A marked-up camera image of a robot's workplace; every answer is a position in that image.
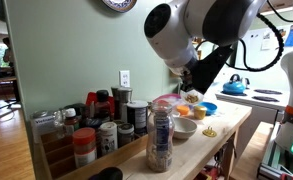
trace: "white container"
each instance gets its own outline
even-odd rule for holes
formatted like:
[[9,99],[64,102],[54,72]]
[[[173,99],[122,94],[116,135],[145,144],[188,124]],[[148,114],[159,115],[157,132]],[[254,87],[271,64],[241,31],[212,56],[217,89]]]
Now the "white container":
[[40,142],[41,135],[56,131],[54,111],[37,111],[30,118],[34,143],[38,144]]
[[102,139],[101,149],[102,149],[103,156],[118,149],[116,123],[114,122],[103,123],[100,126],[100,136]]

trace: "wall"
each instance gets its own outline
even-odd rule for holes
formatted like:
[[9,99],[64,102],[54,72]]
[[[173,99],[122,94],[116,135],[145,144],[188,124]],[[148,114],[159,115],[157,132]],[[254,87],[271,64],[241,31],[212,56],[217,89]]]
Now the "wall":
[[[293,19],[293,11],[287,11],[280,13],[286,19]],[[267,19],[269,19],[277,29],[286,29],[286,36],[289,33],[290,25],[293,23],[284,22],[283,20],[279,19],[277,15],[270,14],[266,15]],[[260,68],[266,66],[270,63],[276,56],[277,50],[275,50],[277,44],[274,44],[273,49],[263,50],[262,47],[262,35],[263,32],[269,29],[260,19],[256,18],[250,28],[250,31],[246,34],[243,39],[247,46],[247,64],[253,68]],[[241,44],[239,44],[237,58],[236,58],[236,67],[243,68],[243,50]],[[293,51],[293,47],[284,47],[283,56]],[[262,72],[248,72],[248,71],[236,71],[243,77],[248,77],[251,82],[251,86],[258,87],[258,88],[265,88],[265,89],[275,89],[281,91],[289,91],[289,82],[287,79],[286,73],[281,68],[281,60],[279,60],[273,67],[266,71]]]
[[130,70],[133,100],[171,92],[175,80],[143,29],[160,2],[138,1],[119,13],[100,0],[6,0],[25,120],[37,110],[85,103],[90,91],[111,93],[119,70]]

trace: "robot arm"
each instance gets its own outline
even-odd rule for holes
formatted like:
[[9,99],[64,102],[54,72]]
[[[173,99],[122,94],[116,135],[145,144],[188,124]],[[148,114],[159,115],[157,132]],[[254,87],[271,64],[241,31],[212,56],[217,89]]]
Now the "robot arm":
[[[155,7],[145,21],[148,42],[171,71],[180,75],[182,90],[204,94],[243,37],[266,0],[174,0]],[[192,38],[220,47],[198,61]]]

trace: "white bowl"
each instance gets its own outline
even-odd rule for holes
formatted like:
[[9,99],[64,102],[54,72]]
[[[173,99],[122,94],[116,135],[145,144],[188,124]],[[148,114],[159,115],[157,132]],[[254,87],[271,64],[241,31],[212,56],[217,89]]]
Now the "white bowl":
[[173,137],[176,139],[187,139],[191,137],[197,130],[197,124],[190,119],[175,117],[174,122],[175,130]]

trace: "orange cap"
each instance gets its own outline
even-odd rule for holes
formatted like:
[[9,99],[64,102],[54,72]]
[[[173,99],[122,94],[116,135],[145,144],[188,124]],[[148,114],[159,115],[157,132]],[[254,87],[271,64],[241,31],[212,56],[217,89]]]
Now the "orange cap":
[[81,128],[73,133],[73,143],[85,145],[95,141],[95,130],[93,128]]
[[176,106],[176,110],[180,113],[181,116],[187,115],[189,112],[189,107],[185,105]]

